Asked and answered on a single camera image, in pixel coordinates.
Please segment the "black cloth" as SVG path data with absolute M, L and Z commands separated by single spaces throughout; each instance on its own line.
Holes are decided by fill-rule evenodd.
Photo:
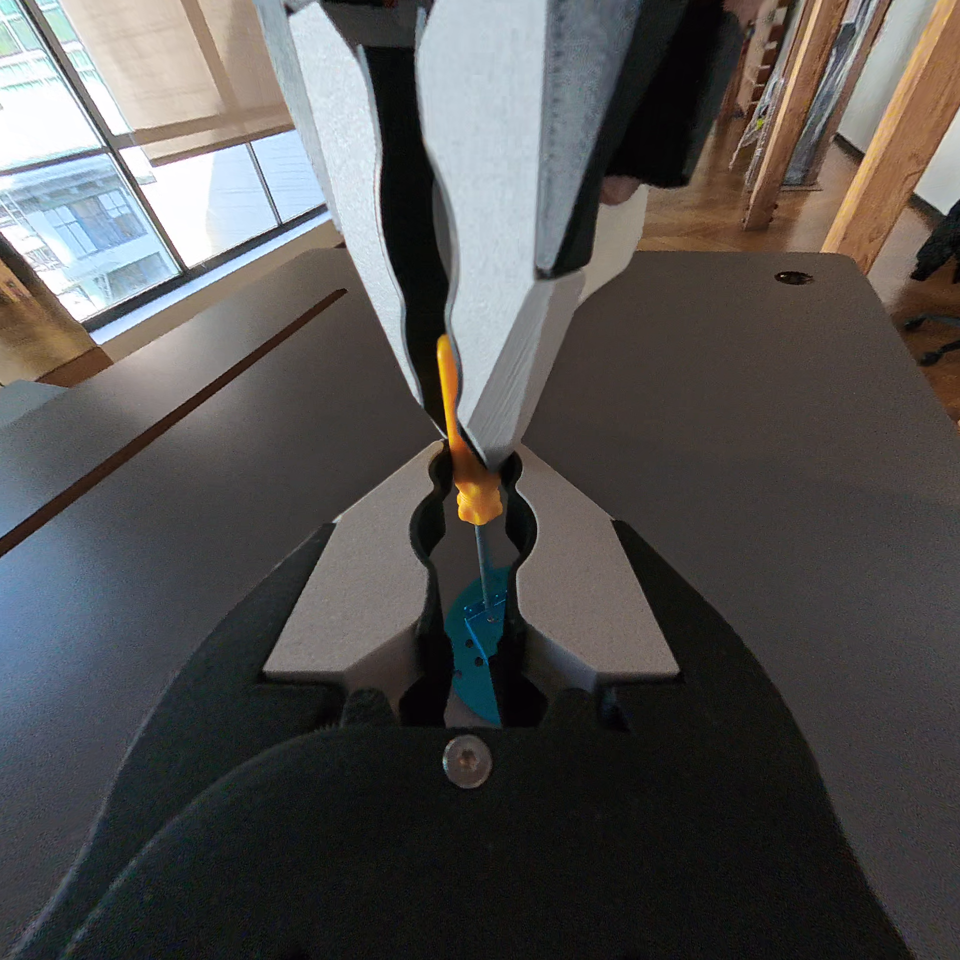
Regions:
M 955 261 L 952 283 L 959 282 L 959 204 L 930 233 L 916 254 L 916 265 L 910 274 L 915 282 L 924 282 L 951 259 Z

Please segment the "blue round metal plate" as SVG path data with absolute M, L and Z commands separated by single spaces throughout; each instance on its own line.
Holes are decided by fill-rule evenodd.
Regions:
M 453 651 L 452 690 L 466 709 L 495 727 L 500 725 L 500 712 L 489 660 L 497 654 L 503 635 L 508 585 L 508 567 L 492 570 L 492 619 L 484 605 L 482 582 L 476 579 L 456 597 L 444 620 Z

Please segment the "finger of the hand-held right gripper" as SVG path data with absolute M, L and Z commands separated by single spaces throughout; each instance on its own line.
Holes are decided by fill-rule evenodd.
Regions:
M 437 2 L 415 47 L 424 145 L 450 236 L 457 416 L 484 465 L 514 453 L 591 257 L 587 167 L 644 2 Z
M 433 2 L 257 1 L 271 65 L 414 400 L 447 433 L 447 270 L 415 79 Z

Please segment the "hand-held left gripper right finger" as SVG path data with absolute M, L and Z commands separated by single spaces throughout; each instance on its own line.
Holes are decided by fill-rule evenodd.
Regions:
M 615 520 L 531 450 L 505 474 L 503 634 L 489 670 L 499 722 L 536 726 L 566 690 L 672 683 L 681 674 Z

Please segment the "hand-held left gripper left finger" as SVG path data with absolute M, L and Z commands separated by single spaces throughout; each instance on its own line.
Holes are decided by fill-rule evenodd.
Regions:
M 400 720 L 442 727 L 453 654 L 431 554 L 447 531 L 450 451 L 434 441 L 341 513 L 266 676 L 378 690 Z

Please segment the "beige roller blind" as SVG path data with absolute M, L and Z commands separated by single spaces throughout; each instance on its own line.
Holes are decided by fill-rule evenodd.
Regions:
M 64 1 L 131 136 L 162 165 L 294 129 L 251 1 Z

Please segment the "large window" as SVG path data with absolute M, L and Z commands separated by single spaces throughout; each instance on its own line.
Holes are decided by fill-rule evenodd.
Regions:
M 2 235 L 88 330 L 330 223 L 292 130 L 150 161 L 63 2 L 1 3 Z

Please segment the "wooden post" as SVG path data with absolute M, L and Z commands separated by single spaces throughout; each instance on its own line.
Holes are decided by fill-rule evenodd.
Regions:
M 938 1 L 823 241 L 867 275 L 959 107 L 959 3 Z
M 1 258 L 1 383 L 74 387 L 114 361 L 11 247 Z
M 781 194 L 818 186 L 828 147 L 891 6 L 889 1 L 798 2 L 786 49 L 767 84 L 745 178 L 742 229 L 772 222 Z

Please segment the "yellow screwdriver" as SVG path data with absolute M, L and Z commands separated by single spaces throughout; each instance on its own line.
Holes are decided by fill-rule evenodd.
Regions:
M 484 527 L 503 513 L 500 477 L 487 469 L 461 435 L 457 417 L 459 373 L 449 334 L 438 338 L 436 356 L 447 445 L 457 489 L 458 517 L 474 527 L 484 609 L 486 618 L 493 620 L 494 599 Z

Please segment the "grey desk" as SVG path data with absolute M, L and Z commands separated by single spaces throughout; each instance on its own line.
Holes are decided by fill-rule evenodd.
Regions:
M 2 952 L 170 678 L 437 430 L 341 249 L 10 427 Z M 958 432 L 844 257 L 638 254 L 579 308 L 526 446 L 738 632 L 917 957 L 958 958 Z

